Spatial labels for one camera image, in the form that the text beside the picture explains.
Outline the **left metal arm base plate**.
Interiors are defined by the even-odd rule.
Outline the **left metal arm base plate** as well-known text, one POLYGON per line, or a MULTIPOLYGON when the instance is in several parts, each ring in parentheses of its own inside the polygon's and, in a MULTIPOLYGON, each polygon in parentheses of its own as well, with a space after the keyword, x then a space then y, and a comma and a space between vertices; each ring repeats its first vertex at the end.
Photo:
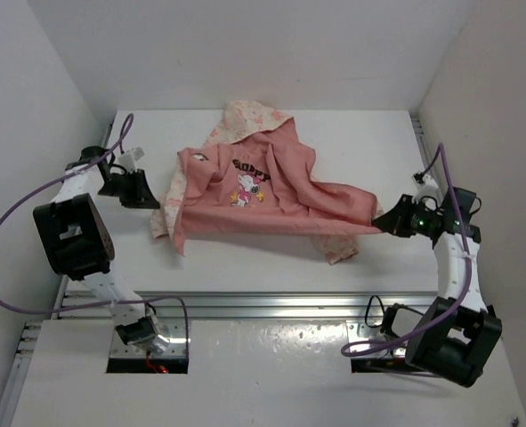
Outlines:
POLYGON ((152 359, 186 359, 186 338, 183 318, 160 319, 158 338, 151 344, 151 349, 136 345, 124 345, 117 334, 113 335, 109 348, 111 359, 144 359, 147 353, 152 359))

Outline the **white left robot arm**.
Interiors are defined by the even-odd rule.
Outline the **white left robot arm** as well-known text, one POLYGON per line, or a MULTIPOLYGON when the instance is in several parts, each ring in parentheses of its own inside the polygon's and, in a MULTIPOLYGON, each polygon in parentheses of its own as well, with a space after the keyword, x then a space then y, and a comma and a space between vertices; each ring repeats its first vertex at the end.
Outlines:
POLYGON ((94 199, 114 197, 125 208, 147 210, 158 209, 159 202, 136 165, 141 148, 91 164, 104 153, 98 146, 83 149, 67 165, 57 195, 34 209, 34 221, 53 271, 84 285, 109 308, 123 344, 160 354, 169 344, 167 332, 151 304, 115 279, 115 247, 94 199))

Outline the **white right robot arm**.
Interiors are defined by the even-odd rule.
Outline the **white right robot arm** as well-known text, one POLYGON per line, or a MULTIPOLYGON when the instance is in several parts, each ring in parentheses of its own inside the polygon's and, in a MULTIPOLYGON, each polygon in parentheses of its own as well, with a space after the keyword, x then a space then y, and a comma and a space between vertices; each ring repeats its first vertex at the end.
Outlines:
POLYGON ((437 261, 437 297, 417 323, 425 326, 439 316, 446 318, 408 339, 405 360, 417 369, 471 387, 483 373, 502 334, 502 322, 484 303, 477 272, 480 229, 470 223, 477 199, 468 190, 454 188, 459 212, 447 193, 434 208, 438 187, 419 184, 414 196, 403 195, 396 206, 374 220, 380 230, 395 237, 416 234, 432 241, 437 261))

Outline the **right metal arm base plate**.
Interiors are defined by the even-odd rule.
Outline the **right metal arm base plate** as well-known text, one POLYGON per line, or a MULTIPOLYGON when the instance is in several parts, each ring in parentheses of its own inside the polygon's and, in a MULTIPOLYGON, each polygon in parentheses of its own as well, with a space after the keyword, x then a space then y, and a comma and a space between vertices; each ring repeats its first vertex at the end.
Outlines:
POLYGON ((405 343, 400 347, 392 347, 368 355, 357 356, 358 352, 374 348, 381 342, 392 341, 393 338, 382 334, 379 328, 372 328, 359 321, 347 321, 346 332, 348 342, 355 342, 355 345, 349 349, 354 359, 403 359, 405 357, 405 343))

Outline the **pink hooded kids jacket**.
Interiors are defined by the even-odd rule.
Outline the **pink hooded kids jacket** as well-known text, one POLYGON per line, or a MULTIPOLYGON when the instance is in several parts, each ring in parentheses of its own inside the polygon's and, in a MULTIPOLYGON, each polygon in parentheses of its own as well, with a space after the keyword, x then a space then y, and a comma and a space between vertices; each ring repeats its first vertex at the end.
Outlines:
POLYGON ((318 181, 315 162, 293 117, 235 101, 201 147, 178 152, 151 233, 178 254, 192 236, 252 233, 307 236, 330 264, 350 258, 359 236, 378 233, 381 207, 364 189, 318 181))

